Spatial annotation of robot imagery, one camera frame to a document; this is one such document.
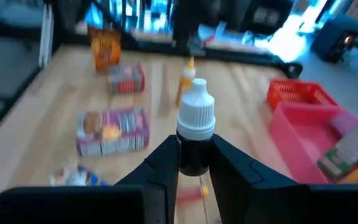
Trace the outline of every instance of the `yellow bottle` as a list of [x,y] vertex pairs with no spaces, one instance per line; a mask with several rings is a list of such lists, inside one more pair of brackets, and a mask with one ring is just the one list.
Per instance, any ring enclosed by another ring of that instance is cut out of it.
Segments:
[[176,98],[177,106],[180,105],[181,96],[190,88],[191,81],[196,76],[196,69],[194,68],[194,57],[190,58],[187,67],[183,69],[183,75],[180,77],[178,94]]

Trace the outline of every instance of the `pink plastic bin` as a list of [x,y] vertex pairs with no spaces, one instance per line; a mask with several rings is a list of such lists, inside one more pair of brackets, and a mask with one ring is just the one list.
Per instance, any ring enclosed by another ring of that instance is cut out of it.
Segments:
[[340,106],[280,103],[274,111],[269,131],[297,182],[331,182],[316,162],[341,138],[330,125],[337,115],[347,117],[346,125],[353,127],[358,123],[354,115]]

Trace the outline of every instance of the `chip bag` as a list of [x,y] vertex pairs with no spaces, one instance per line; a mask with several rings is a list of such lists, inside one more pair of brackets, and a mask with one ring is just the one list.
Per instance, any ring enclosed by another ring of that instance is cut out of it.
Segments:
[[115,30],[103,30],[88,26],[88,35],[91,39],[91,49],[96,69],[107,72],[112,64],[119,61],[121,54],[121,35]]

